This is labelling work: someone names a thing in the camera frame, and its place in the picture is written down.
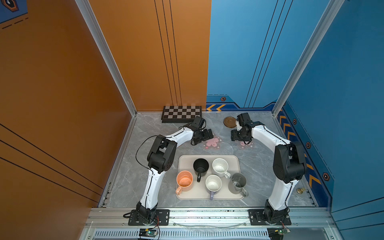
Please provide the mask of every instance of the blue wall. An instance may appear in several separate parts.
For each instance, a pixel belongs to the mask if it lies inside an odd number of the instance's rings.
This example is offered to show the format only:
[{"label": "blue wall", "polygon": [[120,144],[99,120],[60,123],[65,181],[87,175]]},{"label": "blue wall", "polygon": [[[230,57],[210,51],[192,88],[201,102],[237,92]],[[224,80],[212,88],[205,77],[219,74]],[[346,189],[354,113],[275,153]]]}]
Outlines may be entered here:
[{"label": "blue wall", "polygon": [[0,3],[0,23],[6,22],[10,19],[16,18],[28,12],[26,7],[26,0],[17,0],[17,7],[19,10],[12,12]]},{"label": "blue wall", "polygon": [[275,101],[328,2],[212,0],[207,94],[242,108]]},{"label": "blue wall", "polygon": [[384,229],[383,9],[345,1],[288,98],[334,180],[332,215],[346,240]]}]

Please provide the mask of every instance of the gray marble surface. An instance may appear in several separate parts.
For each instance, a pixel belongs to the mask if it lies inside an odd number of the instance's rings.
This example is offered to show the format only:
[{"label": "gray marble surface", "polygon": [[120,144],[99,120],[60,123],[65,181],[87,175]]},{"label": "gray marble surface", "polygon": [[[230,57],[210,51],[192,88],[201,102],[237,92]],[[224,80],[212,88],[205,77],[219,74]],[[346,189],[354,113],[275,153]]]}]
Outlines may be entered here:
[{"label": "gray marble surface", "polygon": [[[234,207],[252,206],[263,207],[266,199],[271,195],[275,183],[273,173],[273,153],[260,141],[254,139],[251,143],[252,148],[247,146],[241,149],[241,145],[230,140],[231,128],[224,126],[223,120],[227,116],[236,116],[240,113],[203,113],[203,118],[207,120],[207,129],[222,141],[219,148],[206,149],[204,142],[192,146],[185,142],[177,148],[175,161],[167,171],[159,192],[158,207]],[[271,112],[250,112],[253,121],[264,123],[270,130],[281,135],[278,126],[272,118]],[[129,139],[128,147],[125,151],[123,161],[115,179],[111,198],[107,207],[136,207],[137,202],[143,195],[148,170],[140,166],[135,159],[135,154],[140,144],[152,135],[169,135],[178,130],[184,123],[161,123],[160,113],[139,113]],[[147,165],[147,155],[153,144],[154,137],[149,139],[139,150],[137,159]],[[177,187],[176,176],[178,173],[178,159],[184,154],[212,154],[212,155],[235,155],[239,159],[241,173],[247,178],[247,190],[249,196],[242,200],[181,200],[176,197]],[[300,181],[296,188],[302,188]],[[306,191],[299,194],[296,190],[288,202],[288,206],[314,206],[309,193]]]}]

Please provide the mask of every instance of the orange wall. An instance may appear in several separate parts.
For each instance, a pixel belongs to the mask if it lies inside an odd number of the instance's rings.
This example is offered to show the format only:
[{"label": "orange wall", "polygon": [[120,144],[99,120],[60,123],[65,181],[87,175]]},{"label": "orange wall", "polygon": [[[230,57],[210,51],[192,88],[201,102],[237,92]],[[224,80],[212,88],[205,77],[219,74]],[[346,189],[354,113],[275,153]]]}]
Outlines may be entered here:
[{"label": "orange wall", "polygon": [[0,28],[0,232],[77,239],[131,116],[75,1],[27,4]]},{"label": "orange wall", "polygon": [[138,111],[205,108],[211,1],[90,3]]}]

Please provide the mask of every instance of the chessboard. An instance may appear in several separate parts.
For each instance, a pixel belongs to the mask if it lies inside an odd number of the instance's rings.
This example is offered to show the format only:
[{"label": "chessboard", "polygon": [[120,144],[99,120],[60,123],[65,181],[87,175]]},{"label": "chessboard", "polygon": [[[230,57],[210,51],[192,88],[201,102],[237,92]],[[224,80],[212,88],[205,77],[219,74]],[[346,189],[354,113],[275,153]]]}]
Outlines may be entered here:
[{"label": "chessboard", "polygon": [[201,117],[201,106],[164,106],[161,115],[162,122],[193,122],[195,117]]}]

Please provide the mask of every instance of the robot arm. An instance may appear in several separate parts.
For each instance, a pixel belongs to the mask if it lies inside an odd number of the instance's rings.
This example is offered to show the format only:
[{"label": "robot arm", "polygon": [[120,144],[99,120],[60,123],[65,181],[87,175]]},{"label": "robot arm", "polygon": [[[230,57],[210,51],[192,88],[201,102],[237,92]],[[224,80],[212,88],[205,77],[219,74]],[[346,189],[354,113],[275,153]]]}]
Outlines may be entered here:
[{"label": "robot arm", "polygon": [[196,117],[193,122],[183,126],[179,131],[168,136],[156,137],[147,157],[149,174],[144,194],[133,213],[137,220],[145,224],[153,222],[160,185],[166,171],[173,164],[176,148],[190,140],[191,144],[196,145],[213,138],[211,129],[205,129],[204,123],[203,118]]},{"label": "robot arm", "polygon": [[253,122],[248,113],[237,116],[237,130],[231,131],[231,140],[249,143],[255,138],[274,154],[275,186],[265,203],[264,215],[268,223],[284,222],[289,212],[287,202],[292,190],[306,171],[304,149],[299,142],[291,142],[270,131],[263,123]]}]

